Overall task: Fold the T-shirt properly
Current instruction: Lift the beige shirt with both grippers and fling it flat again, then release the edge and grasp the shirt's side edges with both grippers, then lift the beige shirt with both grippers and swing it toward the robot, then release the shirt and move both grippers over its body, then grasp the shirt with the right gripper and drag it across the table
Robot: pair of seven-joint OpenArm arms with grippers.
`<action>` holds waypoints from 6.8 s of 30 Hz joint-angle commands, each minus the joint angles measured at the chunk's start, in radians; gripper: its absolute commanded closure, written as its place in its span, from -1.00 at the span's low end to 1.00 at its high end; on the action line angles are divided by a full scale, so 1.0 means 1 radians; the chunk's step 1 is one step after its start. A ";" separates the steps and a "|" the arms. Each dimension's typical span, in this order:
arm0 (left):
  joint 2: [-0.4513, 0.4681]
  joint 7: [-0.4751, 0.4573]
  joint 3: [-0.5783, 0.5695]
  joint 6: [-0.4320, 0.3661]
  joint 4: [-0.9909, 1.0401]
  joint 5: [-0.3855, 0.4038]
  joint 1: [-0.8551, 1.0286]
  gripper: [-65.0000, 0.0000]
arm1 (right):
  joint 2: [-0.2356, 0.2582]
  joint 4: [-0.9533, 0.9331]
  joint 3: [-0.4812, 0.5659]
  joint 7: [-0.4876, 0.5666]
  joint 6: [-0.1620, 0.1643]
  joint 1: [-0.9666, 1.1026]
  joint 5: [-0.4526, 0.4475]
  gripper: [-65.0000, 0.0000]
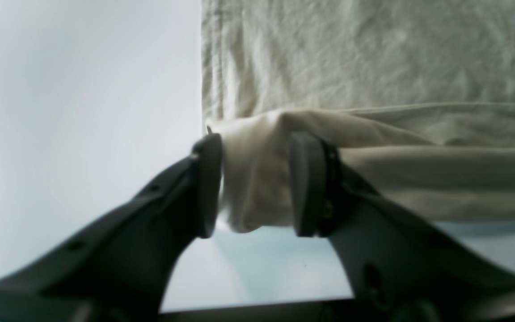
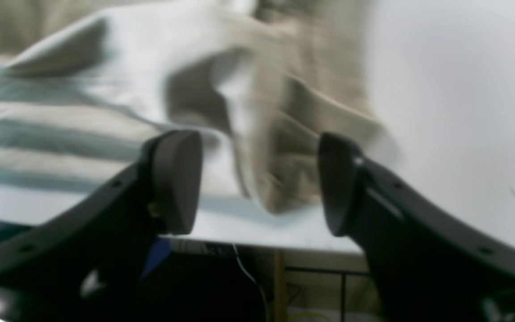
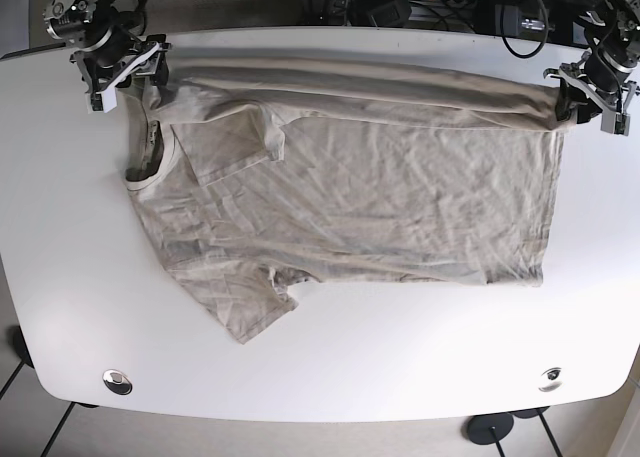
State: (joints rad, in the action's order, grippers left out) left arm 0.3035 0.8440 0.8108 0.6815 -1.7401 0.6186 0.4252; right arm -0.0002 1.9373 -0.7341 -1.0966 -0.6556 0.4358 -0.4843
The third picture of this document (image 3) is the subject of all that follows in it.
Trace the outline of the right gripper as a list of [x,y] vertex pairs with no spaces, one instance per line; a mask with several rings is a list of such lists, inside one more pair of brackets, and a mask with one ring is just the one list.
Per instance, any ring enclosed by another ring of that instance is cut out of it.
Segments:
[[146,26],[148,0],[50,0],[43,12],[47,33],[75,49],[74,63],[90,92],[126,88],[147,78],[164,87],[169,79],[164,34],[137,35]]

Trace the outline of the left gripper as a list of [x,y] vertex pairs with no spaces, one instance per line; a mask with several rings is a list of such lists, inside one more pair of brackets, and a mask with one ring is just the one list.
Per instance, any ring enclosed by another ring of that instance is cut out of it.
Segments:
[[543,73],[560,82],[558,122],[568,122],[575,112],[578,125],[589,123],[603,110],[629,114],[631,101],[639,95],[638,83],[630,79],[639,64],[637,17],[628,10],[610,12],[603,26],[585,31],[585,38],[588,49],[578,61]]

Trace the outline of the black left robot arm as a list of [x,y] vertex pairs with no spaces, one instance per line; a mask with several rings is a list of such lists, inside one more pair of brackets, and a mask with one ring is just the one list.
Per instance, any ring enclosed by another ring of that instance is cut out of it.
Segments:
[[510,46],[505,34],[506,6],[499,7],[498,35],[506,49],[523,60],[539,54],[551,33],[550,12],[561,10],[584,30],[587,49],[579,61],[543,72],[545,77],[560,81],[556,117],[563,120],[576,112],[577,120],[586,123],[599,115],[602,131],[628,135],[628,108],[639,95],[639,84],[630,79],[639,65],[639,0],[553,0],[553,6],[535,1],[542,18],[542,40],[527,54]]

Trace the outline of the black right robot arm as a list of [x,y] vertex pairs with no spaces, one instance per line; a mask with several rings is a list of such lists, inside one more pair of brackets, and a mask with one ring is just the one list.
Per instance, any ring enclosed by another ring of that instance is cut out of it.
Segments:
[[93,112],[115,108],[116,93],[136,79],[156,87],[167,83],[164,34],[137,35],[146,27],[148,0],[50,0],[43,20],[47,33],[74,49],[70,61],[87,84]]

